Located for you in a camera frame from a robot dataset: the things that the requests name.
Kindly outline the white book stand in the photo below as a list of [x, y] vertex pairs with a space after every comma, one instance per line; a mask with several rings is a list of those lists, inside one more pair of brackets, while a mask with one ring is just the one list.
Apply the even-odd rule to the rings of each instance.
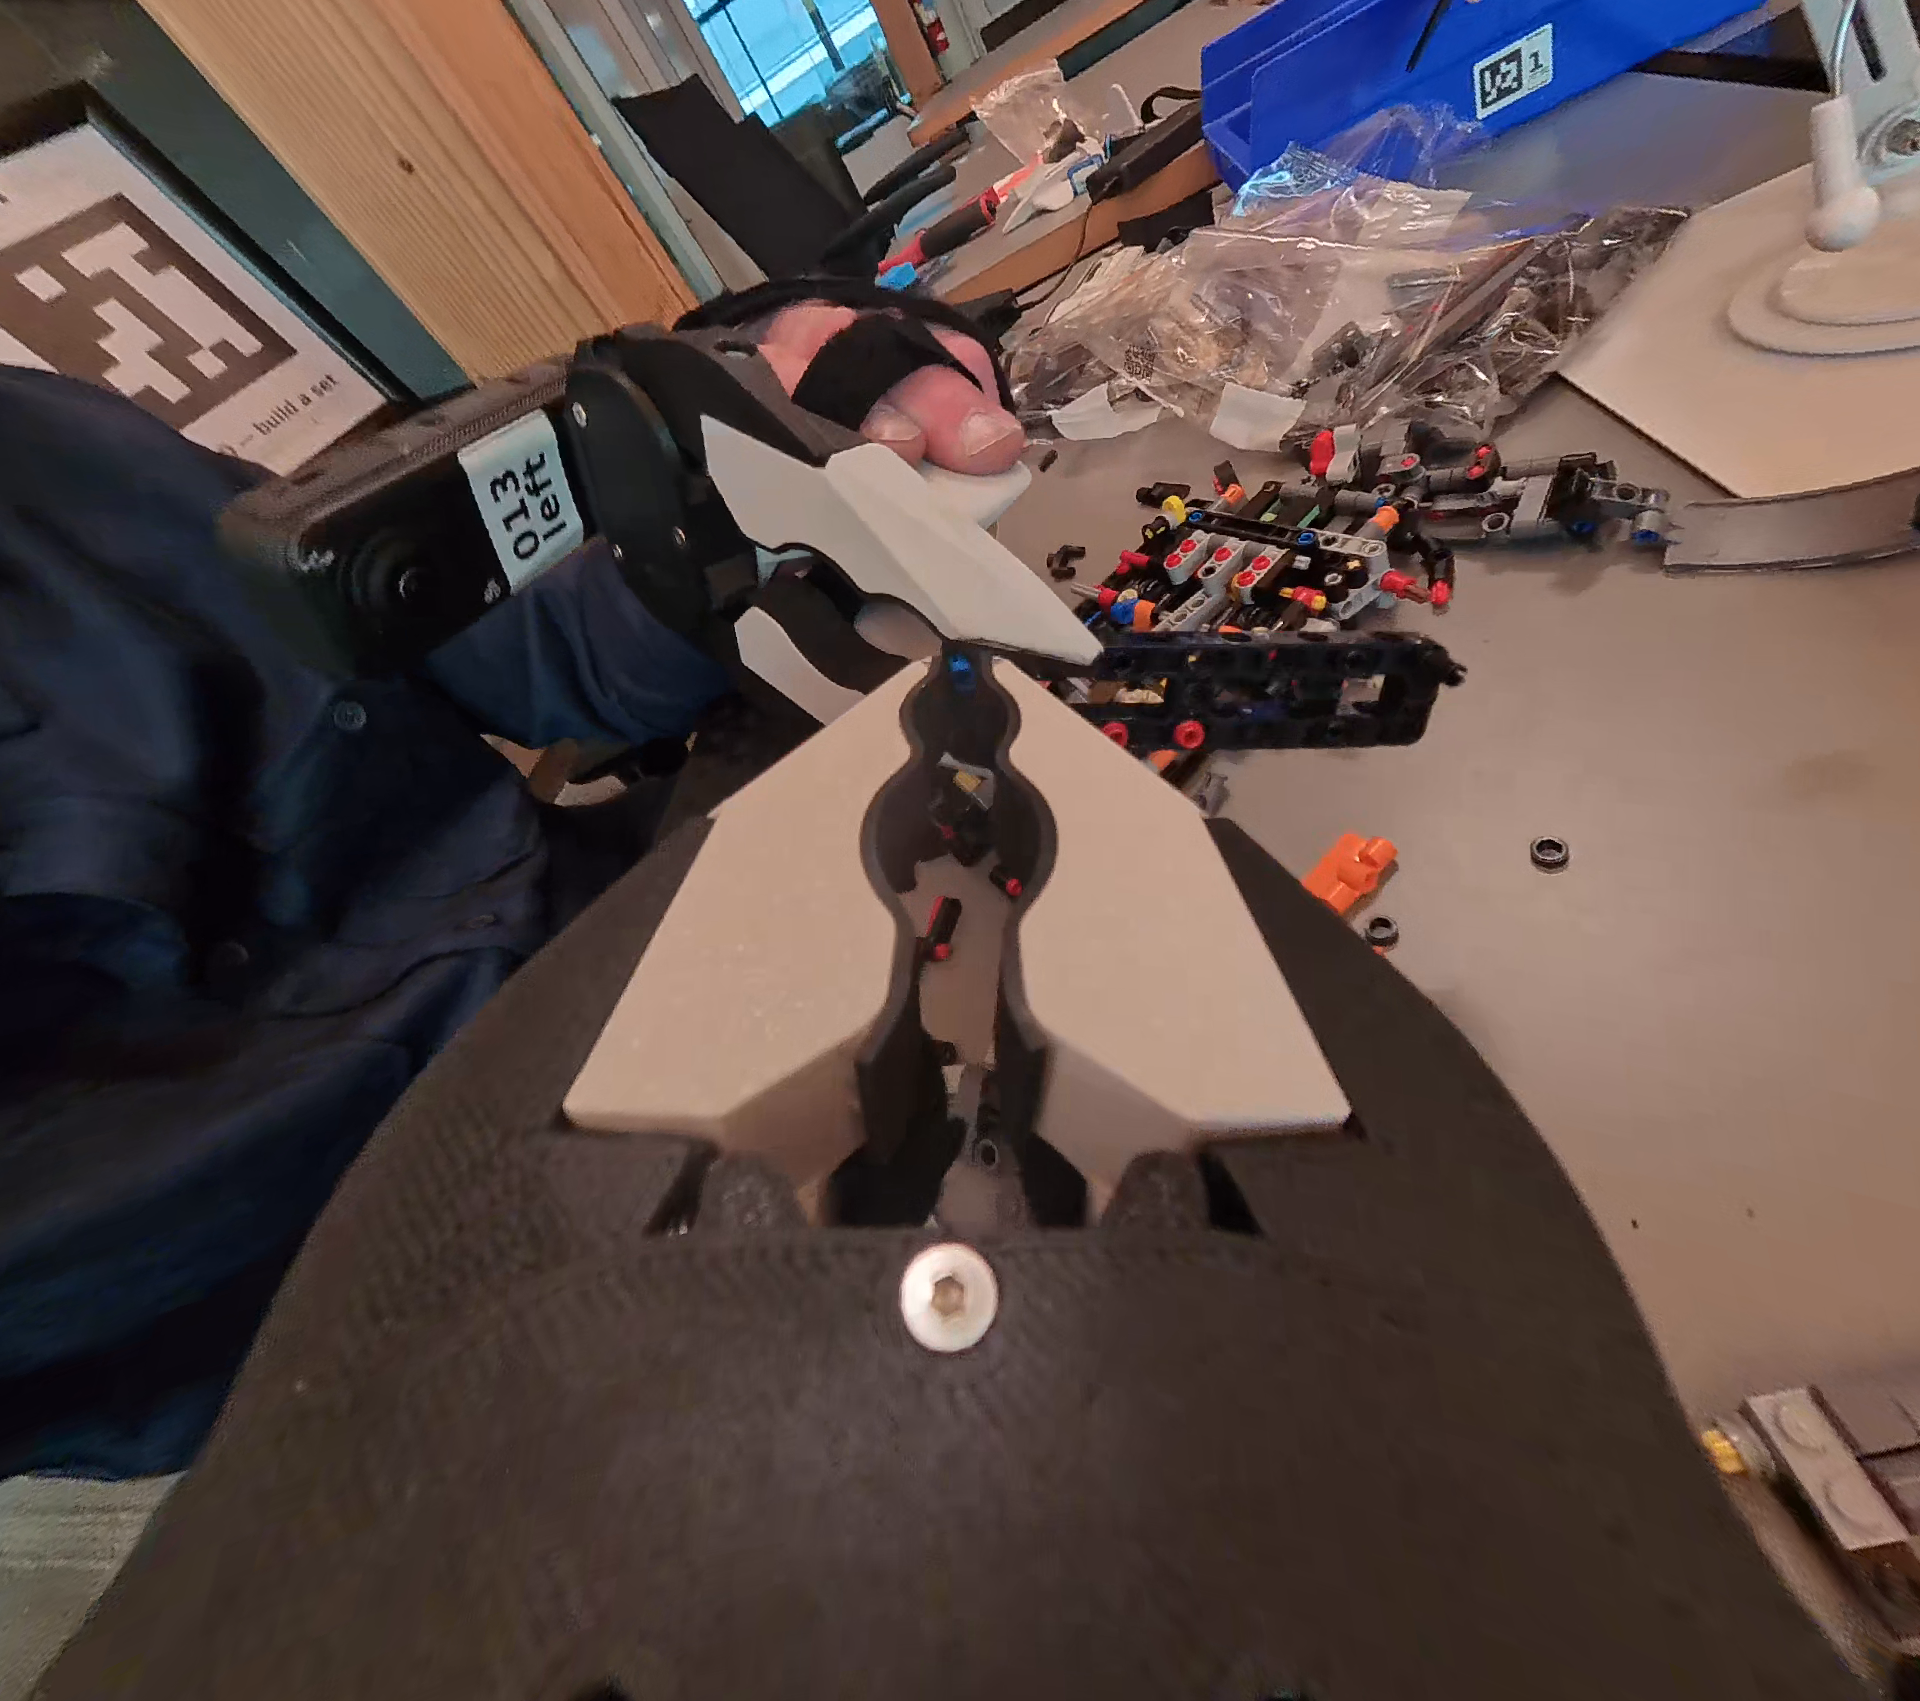
[[1693, 214], [1561, 369], [1739, 497], [1917, 459], [1917, 43], [1907, 0], [1797, 0], [1808, 164]]

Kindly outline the black lego frame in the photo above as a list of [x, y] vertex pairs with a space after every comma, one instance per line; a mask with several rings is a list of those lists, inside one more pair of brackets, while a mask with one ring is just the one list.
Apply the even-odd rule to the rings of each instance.
[[1468, 671], [1414, 632], [1092, 632], [1045, 646], [947, 638], [901, 702], [927, 754], [985, 760], [1033, 686], [1139, 759], [1410, 746]]

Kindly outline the small clear plastic bag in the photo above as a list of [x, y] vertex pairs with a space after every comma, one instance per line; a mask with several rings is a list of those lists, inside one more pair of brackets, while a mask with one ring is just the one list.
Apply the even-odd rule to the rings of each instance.
[[971, 115], [1018, 165], [1047, 164], [1075, 150], [1084, 128], [1056, 58], [1008, 74], [971, 103]]

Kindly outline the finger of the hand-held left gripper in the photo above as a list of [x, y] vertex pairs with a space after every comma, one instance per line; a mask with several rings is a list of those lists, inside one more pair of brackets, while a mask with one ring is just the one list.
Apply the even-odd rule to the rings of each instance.
[[947, 642], [1071, 668], [1099, 658], [1098, 638], [1049, 586], [890, 448], [855, 440], [812, 464], [714, 415], [700, 433], [708, 475], [756, 545], [822, 555]]
[[949, 641], [825, 560], [783, 560], [732, 621], [740, 683], [820, 729], [900, 729]]

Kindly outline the framed marker poster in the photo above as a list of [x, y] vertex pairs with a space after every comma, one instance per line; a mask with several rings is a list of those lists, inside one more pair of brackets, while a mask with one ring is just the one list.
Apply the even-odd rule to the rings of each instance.
[[391, 400], [76, 92], [4, 111], [1, 356], [274, 473]]

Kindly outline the lego car chassis assembly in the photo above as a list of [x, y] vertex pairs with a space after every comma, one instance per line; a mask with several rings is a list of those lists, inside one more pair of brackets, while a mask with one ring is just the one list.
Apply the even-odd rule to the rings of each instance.
[[[1214, 465], [1199, 484], [1141, 481], [1128, 500], [1132, 511], [1120, 538], [1096, 544], [1087, 531], [1071, 531], [1044, 557], [1045, 575], [1092, 632], [1433, 638], [1423, 615], [1444, 611], [1452, 596], [1450, 561], [1439, 548], [1401, 531], [1393, 503], [1340, 518], [1328, 492], [1288, 481], [1252, 486], [1229, 461]], [[1455, 689], [1441, 694], [1428, 729]], [[1415, 745], [1258, 752], [1386, 752]], [[1225, 754], [1157, 752], [1144, 760], [1162, 776], [1178, 776]]]

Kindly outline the black office chair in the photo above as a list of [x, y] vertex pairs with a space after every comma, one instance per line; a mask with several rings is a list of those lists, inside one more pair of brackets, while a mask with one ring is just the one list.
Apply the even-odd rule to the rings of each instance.
[[700, 76], [617, 95], [612, 108], [670, 176], [770, 279], [871, 278], [905, 214], [953, 180], [923, 150], [860, 189], [816, 111], [770, 126], [734, 117]]

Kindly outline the person's torso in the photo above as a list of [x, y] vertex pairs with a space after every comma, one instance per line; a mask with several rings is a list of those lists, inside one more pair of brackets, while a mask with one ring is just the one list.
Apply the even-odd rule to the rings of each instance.
[[648, 849], [430, 691], [296, 658], [264, 477], [1, 373], [1, 1471], [180, 1472], [339, 1177]]

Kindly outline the clear bag of lego pieces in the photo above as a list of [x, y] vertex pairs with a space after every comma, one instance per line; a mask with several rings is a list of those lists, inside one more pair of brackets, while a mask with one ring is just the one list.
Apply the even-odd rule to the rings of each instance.
[[1210, 224], [1116, 247], [1011, 331], [1021, 417], [1106, 393], [1233, 443], [1435, 420], [1488, 438], [1665, 256], [1689, 210], [1493, 199], [1283, 156]]

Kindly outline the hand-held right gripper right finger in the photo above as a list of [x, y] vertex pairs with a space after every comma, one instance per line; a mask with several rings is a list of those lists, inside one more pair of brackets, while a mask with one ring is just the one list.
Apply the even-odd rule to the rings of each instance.
[[1018, 888], [989, 1084], [1021, 1219], [1080, 1226], [1145, 1156], [1337, 1133], [1349, 1098], [1211, 825], [1010, 660], [991, 683]]

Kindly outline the person's left forearm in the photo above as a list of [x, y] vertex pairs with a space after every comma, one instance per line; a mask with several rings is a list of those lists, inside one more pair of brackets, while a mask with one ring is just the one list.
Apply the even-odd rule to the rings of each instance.
[[727, 673], [662, 626], [590, 540], [418, 667], [481, 731], [543, 749], [643, 746], [696, 733]]

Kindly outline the black power adapter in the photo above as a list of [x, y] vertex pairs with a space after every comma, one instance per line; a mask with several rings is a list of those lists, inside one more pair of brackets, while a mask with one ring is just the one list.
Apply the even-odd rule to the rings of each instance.
[[1111, 140], [1106, 157], [1085, 180], [1090, 201], [1125, 193], [1162, 172], [1186, 151], [1206, 151], [1202, 92], [1188, 86], [1162, 86], [1136, 103], [1136, 130]]

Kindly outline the small white object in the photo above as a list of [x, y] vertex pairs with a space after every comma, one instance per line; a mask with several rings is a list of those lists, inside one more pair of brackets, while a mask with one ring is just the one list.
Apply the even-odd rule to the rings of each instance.
[[1073, 150], [1047, 161], [1030, 161], [991, 188], [995, 232], [1010, 232], [1030, 219], [1060, 211], [1084, 199], [1092, 172], [1101, 164], [1099, 151]]

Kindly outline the person's left hand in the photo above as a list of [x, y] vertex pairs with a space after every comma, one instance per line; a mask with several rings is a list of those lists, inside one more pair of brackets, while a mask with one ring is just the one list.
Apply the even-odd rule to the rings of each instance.
[[760, 317], [752, 334], [796, 406], [909, 464], [985, 477], [1024, 452], [993, 350], [947, 319], [809, 297]]

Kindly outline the lego subassembly with curved panel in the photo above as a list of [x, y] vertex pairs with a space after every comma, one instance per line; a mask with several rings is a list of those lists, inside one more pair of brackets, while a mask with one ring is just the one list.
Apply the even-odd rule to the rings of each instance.
[[1817, 572], [1917, 548], [1917, 475], [1778, 496], [1675, 502], [1629, 481], [1591, 450], [1507, 455], [1495, 440], [1425, 420], [1365, 432], [1310, 432], [1308, 484], [1332, 513], [1362, 518], [1393, 503], [1401, 531], [1429, 545], [1619, 541], [1681, 578]]

